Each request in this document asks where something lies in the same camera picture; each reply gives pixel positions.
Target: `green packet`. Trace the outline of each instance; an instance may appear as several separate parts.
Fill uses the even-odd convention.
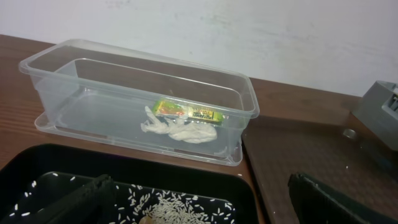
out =
[[[212,110],[182,106],[164,100],[155,103],[152,112],[155,116],[168,116],[207,123],[221,124],[224,121],[223,114]]]

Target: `transparent plastic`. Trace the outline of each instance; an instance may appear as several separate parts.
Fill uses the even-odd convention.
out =
[[[37,129],[73,138],[236,166],[241,133],[259,114],[242,74],[87,40],[55,45],[19,68],[45,108]],[[158,100],[222,113],[224,121],[211,124],[217,139],[194,144],[143,132],[144,108]]]

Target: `brown wooden surface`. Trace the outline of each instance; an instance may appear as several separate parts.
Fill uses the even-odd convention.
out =
[[[16,154],[38,144],[56,143],[80,147],[123,156],[178,164],[225,174],[241,174],[253,188],[249,171],[249,162],[244,157],[237,167],[219,166],[176,157],[163,156],[123,147],[66,138],[36,130],[34,120],[43,111],[39,96],[34,90],[30,77],[18,71],[18,63],[44,50],[52,44],[19,39],[0,35],[0,168],[4,167]],[[313,90],[299,86],[286,85],[252,78],[261,117],[270,116],[322,124],[343,125],[349,116],[349,109],[358,101],[358,97],[347,96],[327,91]],[[257,139],[244,138],[248,151],[256,150]],[[265,223],[259,206],[260,223]]]

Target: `black tray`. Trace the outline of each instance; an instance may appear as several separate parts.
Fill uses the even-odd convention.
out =
[[[207,214],[218,213],[218,208],[221,212],[231,214],[227,220],[215,216],[219,224],[231,223],[232,219],[238,224],[258,223],[251,189],[238,177],[55,144],[26,149],[0,170],[0,220],[14,212],[16,203],[19,208],[10,217],[10,223],[20,220],[24,212],[35,214],[101,174],[110,175],[119,189],[115,202],[116,223],[126,219],[126,216],[131,222],[125,224],[133,223],[133,218],[138,223],[144,216],[141,212],[137,216],[132,214],[134,206],[130,207],[127,199],[129,188],[135,192],[136,200],[149,193],[153,196],[162,194],[163,190],[178,195],[186,193],[183,199],[197,195],[197,202]],[[37,183],[35,187],[32,187],[33,181]],[[142,190],[131,184],[141,185]],[[156,197],[152,197],[147,206],[153,205],[156,200]],[[231,208],[226,208],[225,203],[229,203]]]

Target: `gray plastic object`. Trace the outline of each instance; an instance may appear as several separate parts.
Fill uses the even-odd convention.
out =
[[[377,81],[353,111],[367,128],[398,151],[398,96],[395,83]]]

